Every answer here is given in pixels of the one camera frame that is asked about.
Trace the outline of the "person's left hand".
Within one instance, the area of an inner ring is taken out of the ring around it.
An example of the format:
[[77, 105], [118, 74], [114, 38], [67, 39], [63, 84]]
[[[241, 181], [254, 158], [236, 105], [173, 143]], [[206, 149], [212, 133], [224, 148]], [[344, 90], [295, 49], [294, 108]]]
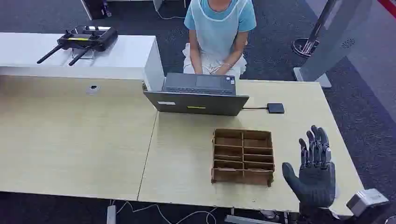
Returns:
[[232, 66], [230, 64], [221, 64], [215, 71], [215, 75], [225, 75]]

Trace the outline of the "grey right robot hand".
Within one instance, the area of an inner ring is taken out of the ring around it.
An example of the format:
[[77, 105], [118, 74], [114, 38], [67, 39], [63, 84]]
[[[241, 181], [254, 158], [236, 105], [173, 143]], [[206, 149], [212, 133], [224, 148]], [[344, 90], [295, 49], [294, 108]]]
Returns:
[[301, 149], [298, 176], [288, 162], [282, 163], [282, 174], [301, 205], [328, 208], [336, 195], [335, 164], [329, 139], [325, 130], [315, 125], [306, 135], [307, 143], [302, 138], [298, 140]]

